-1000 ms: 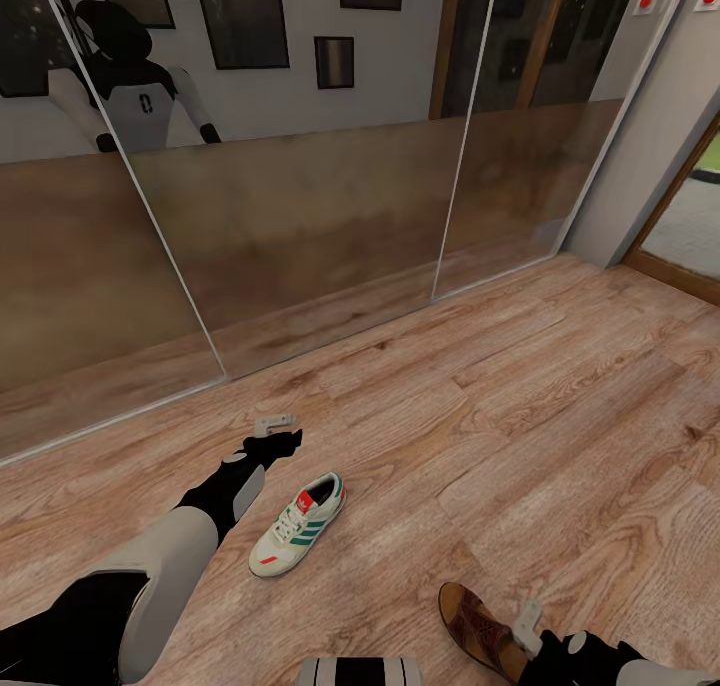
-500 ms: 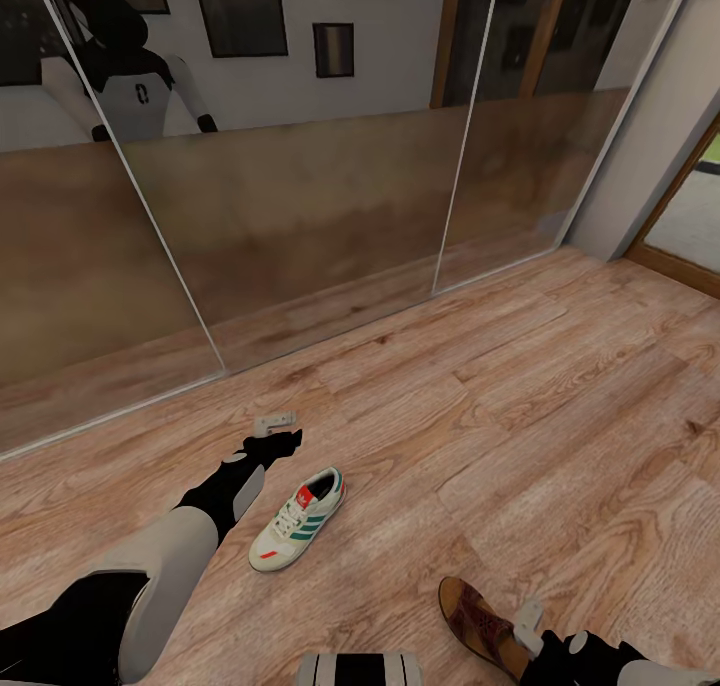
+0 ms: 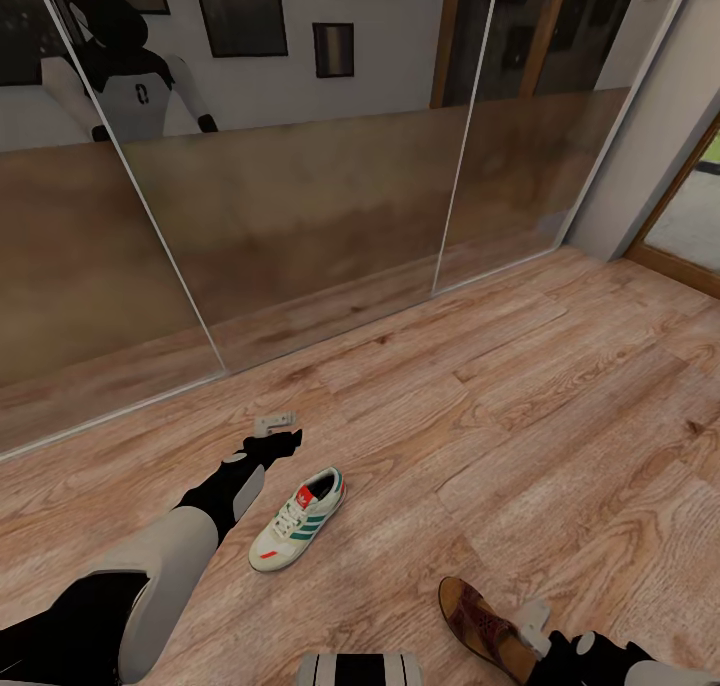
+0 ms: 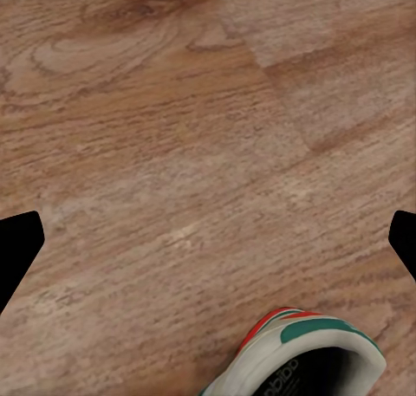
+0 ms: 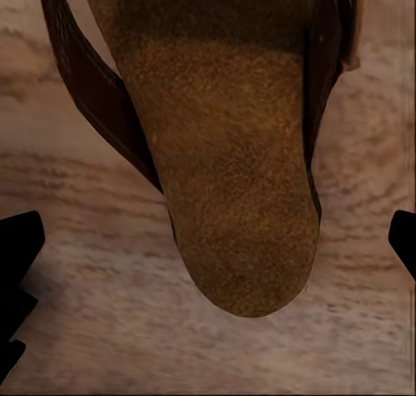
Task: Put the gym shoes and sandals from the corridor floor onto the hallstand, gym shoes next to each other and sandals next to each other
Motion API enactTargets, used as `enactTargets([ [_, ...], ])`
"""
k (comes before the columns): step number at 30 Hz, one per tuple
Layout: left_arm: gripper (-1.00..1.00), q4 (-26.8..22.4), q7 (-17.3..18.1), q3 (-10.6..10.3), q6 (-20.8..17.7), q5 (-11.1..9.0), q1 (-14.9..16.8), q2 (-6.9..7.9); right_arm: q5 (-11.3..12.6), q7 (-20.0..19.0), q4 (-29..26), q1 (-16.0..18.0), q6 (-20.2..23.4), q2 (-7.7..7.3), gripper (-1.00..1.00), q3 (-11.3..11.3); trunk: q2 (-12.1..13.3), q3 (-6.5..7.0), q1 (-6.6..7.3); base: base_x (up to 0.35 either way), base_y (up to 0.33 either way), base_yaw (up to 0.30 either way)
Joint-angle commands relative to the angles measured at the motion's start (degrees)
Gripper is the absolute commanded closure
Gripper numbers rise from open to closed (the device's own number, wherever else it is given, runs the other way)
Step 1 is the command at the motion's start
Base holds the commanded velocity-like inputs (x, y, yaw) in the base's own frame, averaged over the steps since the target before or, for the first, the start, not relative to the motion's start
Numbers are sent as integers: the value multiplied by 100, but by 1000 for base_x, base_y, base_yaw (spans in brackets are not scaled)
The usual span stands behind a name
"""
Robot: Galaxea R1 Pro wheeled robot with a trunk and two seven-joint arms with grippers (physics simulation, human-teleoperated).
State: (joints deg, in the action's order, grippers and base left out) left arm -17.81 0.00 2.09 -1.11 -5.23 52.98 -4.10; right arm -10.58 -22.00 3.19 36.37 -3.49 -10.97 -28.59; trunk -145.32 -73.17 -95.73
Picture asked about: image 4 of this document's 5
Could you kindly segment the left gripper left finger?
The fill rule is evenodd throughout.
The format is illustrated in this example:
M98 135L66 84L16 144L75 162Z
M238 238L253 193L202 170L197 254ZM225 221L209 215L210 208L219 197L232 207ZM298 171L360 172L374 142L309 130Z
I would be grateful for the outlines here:
M0 314L44 243L38 212L0 220Z

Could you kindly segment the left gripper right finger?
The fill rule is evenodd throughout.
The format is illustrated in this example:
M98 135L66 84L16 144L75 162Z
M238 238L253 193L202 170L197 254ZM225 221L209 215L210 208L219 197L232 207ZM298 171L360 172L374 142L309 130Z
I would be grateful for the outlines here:
M416 214L396 211L388 241L416 280Z

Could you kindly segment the gym shoe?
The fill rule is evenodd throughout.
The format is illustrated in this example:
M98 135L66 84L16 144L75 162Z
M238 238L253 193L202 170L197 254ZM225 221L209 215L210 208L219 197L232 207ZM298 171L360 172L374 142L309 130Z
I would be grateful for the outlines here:
M198 396L366 396L386 367L378 346L348 322L284 307L257 322Z

